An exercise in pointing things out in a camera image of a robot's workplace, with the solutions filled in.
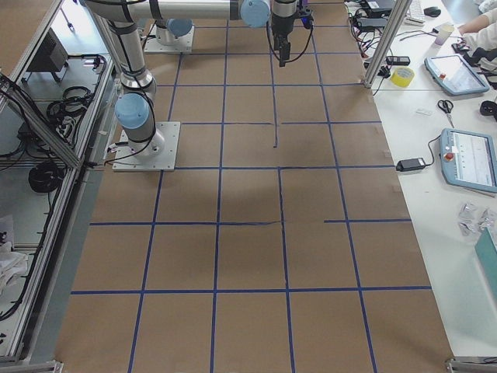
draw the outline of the blue joint cap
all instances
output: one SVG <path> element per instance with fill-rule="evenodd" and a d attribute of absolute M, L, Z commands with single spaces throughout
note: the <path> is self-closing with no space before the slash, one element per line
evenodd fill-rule
<path fill-rule="evenodd" d="M 265 26 L 270 14 L 269 0 L 244 0 L 240 9 L 240 16 L 250 27 Z"/>
<path fill-rule="evenodd" d="M 117 100 L 114 113 L 124 128 L 135 130 L 147 121 L 150 106 L 147 100 L 137 93 L 127 93 Z"/>
<path fill-rule="evenodd" d="M 192 29 L 193 21 L 191 19 L 171 18 L 167 20 L 165 27 L 175 37 L 184 37 Z"/>

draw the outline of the person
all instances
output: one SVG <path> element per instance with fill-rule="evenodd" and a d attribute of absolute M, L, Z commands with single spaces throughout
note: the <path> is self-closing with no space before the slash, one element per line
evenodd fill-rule
<path fill-rule="evenodd" d="M 496 49 L 497 9 L 492 9 L 479 15 L 464 25 L 459 26 L 458 29 L 464 42 L 471 49 L 469 55 L 472 55 L 472 52 L 476 51 L 477 48 L 483 48 L 486 51 Z M 490 61 L 482 58 L 480 65 L 486 70 L 494 71 L 497 69 L 497 58 Z"/>

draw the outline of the tape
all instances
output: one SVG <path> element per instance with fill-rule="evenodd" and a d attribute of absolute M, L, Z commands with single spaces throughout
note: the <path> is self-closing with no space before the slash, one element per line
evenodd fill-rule
<path fill-rule="evenodd" d="M 391 81 L 399 87 L 407 87 L 414 78 L 414 71 L 410 68 L 396 68 L 391 76 Z"/>

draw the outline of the white desk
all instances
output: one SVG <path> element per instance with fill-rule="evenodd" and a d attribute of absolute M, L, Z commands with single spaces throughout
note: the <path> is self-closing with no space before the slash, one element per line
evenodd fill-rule
<path fill-rule="evenodd" d="M 427 17 L 425 31 L 450 20 L 442 3 L 437 5 L 442 15 L 436 19 Z M 418 29 L 403 25 L 399 33 Z M 394 161 L 419 156 L 431 159 L 427 142 L 450 126 L 445 113 L 436 107 L 439 99 L 454 102 L 456 128 L 490 134 L 497 141 L 497 123 L 478 111 L 483 100 L 495 98 L 495 90 L 469 99 L 449 97 L 424 67 L 425 57 L 452 54 L 450 44 L 456 39 L 449 39 L 442 47 L 434 45 L 435 38 L 427 35 L 399 39 L 391 49 L 394 55 L 411 58 L 409 67 L 415 71 L 414 80 L 407 89 L 386 80 L 374 97 Z M 376 79 L 373 91 L 380 80 Z M 416 113 L 418 108 L 433 113 Z M 438 144 L 432 146 L 438 155 Z M 457 214 L 464 202 L 497 210 L 497 199 L 446 184 L 438 159 L 434 166 L 419 173 L 399 173 L 399 179 L 454 355 L 497 356 L 497 305 L 485 283 L 474 243 L 462 236 L 457 225 Z"/>

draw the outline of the computer mouse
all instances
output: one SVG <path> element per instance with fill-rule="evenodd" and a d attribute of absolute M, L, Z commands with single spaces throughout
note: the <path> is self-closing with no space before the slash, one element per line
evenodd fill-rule
<path fill-rule="evenodd" d="M 442 11 L 438 6 L 430 6 L 429 8 L 424 8 L 423 12 L 425 15 L 435 18 L 438 17 Z"/>

